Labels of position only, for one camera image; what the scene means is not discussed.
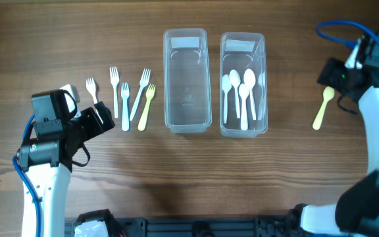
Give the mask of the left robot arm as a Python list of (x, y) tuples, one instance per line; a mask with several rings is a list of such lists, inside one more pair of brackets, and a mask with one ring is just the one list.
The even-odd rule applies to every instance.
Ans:
[(64, 236), (73, 156), (85, 142), (114, 128), (104, 103), (79, 111), (62, 89), (32, 96), (30, 117), (13, 165), (24, 184), (23, 236)]

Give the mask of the yellow spoon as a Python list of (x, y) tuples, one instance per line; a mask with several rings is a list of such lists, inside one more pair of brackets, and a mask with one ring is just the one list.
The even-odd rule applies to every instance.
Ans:
[(323, 91), (323, 101), (322, 105), (320, 106), (320, 109), (318, 110), (318, 113), (316, 114), (316, 117), (313, 121), (313, 129), (314, 130), (319, 130), (324, 118), (326, 106), (330, 100), (332, 100), (335, 96), (335, 89), (327, 86), (324, 91)]

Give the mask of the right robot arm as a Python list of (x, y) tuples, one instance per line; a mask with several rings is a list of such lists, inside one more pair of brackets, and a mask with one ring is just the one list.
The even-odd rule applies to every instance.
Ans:
[(358, 105), (365, 125), (367, 174), (335, 204), (291, 209), (285, 235), (379, 236), (379, 33), (363, 34), (345, 62), (328, 59), (317, 82)]

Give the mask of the white spoon top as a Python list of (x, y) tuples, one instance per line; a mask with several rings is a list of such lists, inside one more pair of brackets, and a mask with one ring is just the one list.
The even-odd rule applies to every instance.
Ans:
[(250, 68), (248, 68), (244, 72), (243, 81), (244, 81), (245, 85), (249, 88), (251, 113), (252, 113), (253, 120), (256, 120), (257, 116), (256, 116), (256, 111), (255, 111), (255, 100), (254, 100), (254, 96), (253, 96), (253, 88), (256, 84), (256, 77), (255, 77), (255, 73)]

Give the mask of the white spoon thick handle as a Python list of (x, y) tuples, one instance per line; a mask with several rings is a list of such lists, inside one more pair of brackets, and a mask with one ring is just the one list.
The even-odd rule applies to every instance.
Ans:
[(238, 93), (241, 98), (241, 124), (240, 127), (242, 130), (248, 129), (248, 119), (247, 119), (247, 97), (249, 95), (248, 87), (245, 84), (240, 84), (238, 88)]

